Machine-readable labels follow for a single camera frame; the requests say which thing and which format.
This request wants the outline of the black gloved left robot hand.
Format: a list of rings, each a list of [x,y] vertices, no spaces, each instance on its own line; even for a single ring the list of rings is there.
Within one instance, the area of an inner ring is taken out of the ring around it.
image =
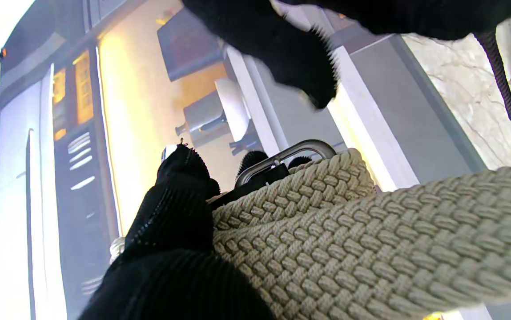
[[[196,150],[178,144],[79,319],[274,320],[247,277],[213,252],[207,201],[219,193]]]

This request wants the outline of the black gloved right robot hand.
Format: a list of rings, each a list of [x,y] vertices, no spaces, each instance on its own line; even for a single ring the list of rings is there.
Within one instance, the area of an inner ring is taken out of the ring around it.
[[[274,80],[303,91],[317,110],[337,94],[338,77],[328,37],[302,30],[269,0],[185,0],[214,35],[262,61]],[[288,0],[341,13],[375,35],[418,34],[459,40],[490,31],[511,18],[511,0]]]

